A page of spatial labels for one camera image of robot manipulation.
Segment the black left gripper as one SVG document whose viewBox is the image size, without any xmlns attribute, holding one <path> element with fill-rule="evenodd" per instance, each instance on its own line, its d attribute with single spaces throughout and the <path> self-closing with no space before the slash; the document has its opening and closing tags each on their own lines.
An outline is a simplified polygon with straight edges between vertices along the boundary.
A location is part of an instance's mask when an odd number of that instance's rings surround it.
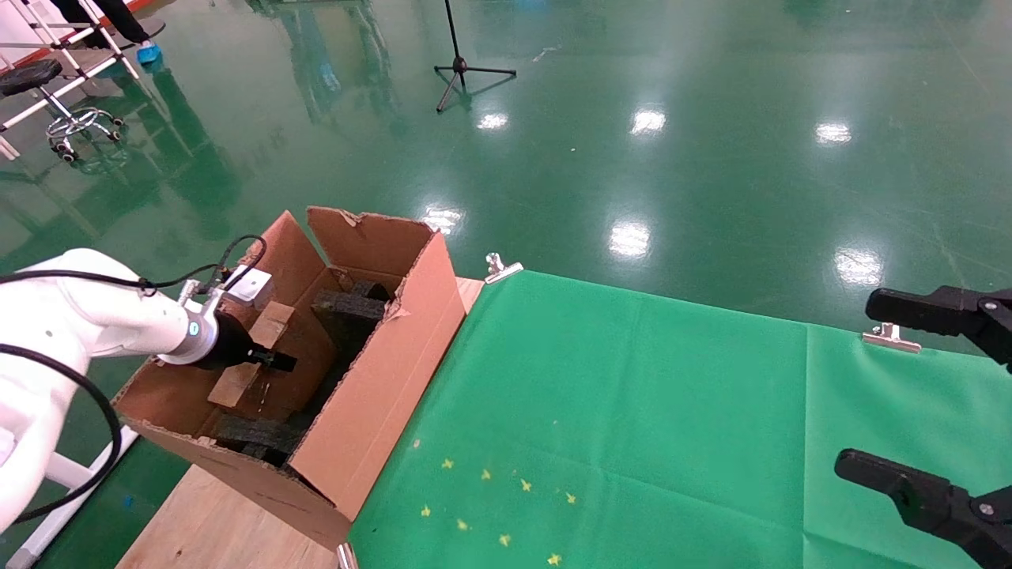
<svg viewBox="0 0 1012 569">
<path fill-rule="evenodd" d="M 256 349 L 243 324 L 232 315 L 214 315 L 217 336 L 206 354 L 206 370 L 224 370 L 239 364 L 259 364 L 268 370 L 292 372 L 294 356 L 273 349 Z"/>
</svg>

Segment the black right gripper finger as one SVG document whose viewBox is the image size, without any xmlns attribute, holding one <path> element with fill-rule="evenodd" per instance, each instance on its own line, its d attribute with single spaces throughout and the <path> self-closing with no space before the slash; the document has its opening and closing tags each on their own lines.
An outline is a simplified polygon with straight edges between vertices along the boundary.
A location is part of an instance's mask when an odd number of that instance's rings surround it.
<svg viewBox="0 0 1012 569">
<path fill-rule="evenodd" d="M 1011 567 L 1011 486 L 973 496 L 946 478 L 856 449 L 840 451 L 834 472 L 888 496 L 906 526 L 958 546 L 980 568 Z"/>
<path fill-rule="evenodd" d="M 964 336 L 995 363 L 1011 371 L 1011 289 L 978 292 L 939 287 L 928 295 L 878 288 L 865 316 L 941 336 Z"/>
</svg>

